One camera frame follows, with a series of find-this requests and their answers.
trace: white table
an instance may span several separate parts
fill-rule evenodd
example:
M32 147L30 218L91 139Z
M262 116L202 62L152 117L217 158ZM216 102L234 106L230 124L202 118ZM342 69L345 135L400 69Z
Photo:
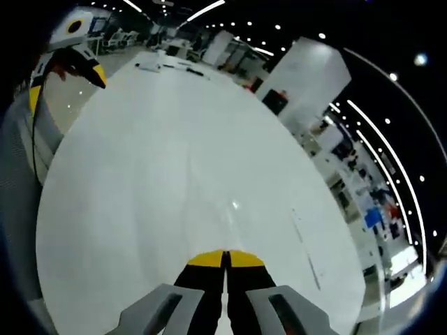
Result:
M135 68L146 56L91 97L47 175L36 253L58 332L104 334L123 309L173 283L189 258L240 248L348 334L365 282L314 164L230 78L199 66L211 80Z

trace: white pillar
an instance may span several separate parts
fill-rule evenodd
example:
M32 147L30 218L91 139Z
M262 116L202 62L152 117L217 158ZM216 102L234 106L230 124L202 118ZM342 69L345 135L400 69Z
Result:
M300 38L284 55L256 95L262 100L269 90L285 90L288 105L279 114L293 133L307 130L351 81L338 50Z
M221 55L225 52L226 47L230 44L232 39L233 35L231 33L224 30L220 31L210 43L202 60L211 66L219 65L218 63L222 62Z

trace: white tabletop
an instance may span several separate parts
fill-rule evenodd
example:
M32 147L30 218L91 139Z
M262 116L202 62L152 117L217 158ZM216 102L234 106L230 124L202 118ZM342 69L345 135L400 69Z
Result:
M36 253L57 331L104 334L123 309L173 283L189 258L239 248L349 334L365 283L312 161L230 78L200 66L210 80L135 68L146 56L91 97L47 175Z

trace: desk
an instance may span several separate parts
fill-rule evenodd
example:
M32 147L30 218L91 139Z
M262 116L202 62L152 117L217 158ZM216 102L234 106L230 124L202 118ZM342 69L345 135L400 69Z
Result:
M349 334L365 282L306 153L229 77L205 66L194 67L210 80L137 69L146 57L85 104L47 174L36 255L58 332L104 334L123 309L173 283L189 258L239 248Z

